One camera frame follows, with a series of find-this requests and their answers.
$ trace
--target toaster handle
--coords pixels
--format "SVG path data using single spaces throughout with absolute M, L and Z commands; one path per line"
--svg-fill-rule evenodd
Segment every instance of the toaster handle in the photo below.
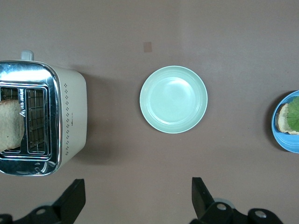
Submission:
M 23 50 L 21 52 L 21 60 L 25 61 L 33 61 L 34 60 L 34 53 L 31 50 Z

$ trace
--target small stain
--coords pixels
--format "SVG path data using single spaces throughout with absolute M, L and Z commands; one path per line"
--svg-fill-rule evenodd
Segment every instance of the small stain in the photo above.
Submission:
M 144 43 L 143 43 L 143 51 L 144 51 L 145 53 L 150 53 L 150 52 L 152 52 L 151 42 L 144 42 Z

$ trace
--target wire rack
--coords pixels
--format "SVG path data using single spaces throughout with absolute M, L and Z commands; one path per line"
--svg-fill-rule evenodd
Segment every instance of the wire rack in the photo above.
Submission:
M 28 152 L 45 153 L 44 95 L 42 89 L 26 89 L 28 116 Z
M 1 98 L 0 101 L 6 99 L 18 99 L 18 89 L 17 88 L 1 88 Z

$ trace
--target slice of bread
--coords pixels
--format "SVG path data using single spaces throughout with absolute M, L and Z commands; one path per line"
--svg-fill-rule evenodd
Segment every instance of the slice of bread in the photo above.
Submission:
M 299 134 L 299 132 L 293 131 L 287 122 L 289 104 L 282 104 L 276 115 L 276 127 L 282 133 Z
M 20 115 L 18 100 L 0 101 L 0 152 L 21 145 L 24 135 L 24 117 Z

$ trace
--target plate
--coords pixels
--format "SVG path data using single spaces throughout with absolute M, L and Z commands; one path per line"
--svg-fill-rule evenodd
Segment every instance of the plate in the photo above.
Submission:
M 164 133 L 182 133 L 196 126 L 207 107 L 201 78 L 188 68 L 167 66 L 152 73 L 140 93 L 144 118 Z
M 280 144 L 280 146 L 282 148 L 284 148 L 290 152 L 293 152 L 293 153 L 299 153 L 299 135 L 280 132 L 276 128 L 275 117 L 276 117 L 279 107 L 282 104 L 290 103 L 290 102 L 292 102 L 294 97 L 298 97 L 298 96 L 299 96 L 299 91 L 295 91 L 295 92 L 291 93 L 290 95 L 286 96 L 275 108 L 274 113 L 272 115 L 272 120 L 271 120 L 271 128 L 272 128 L 274 138 L 276 139 L 276 141 L 278 142 L 278 144 Z

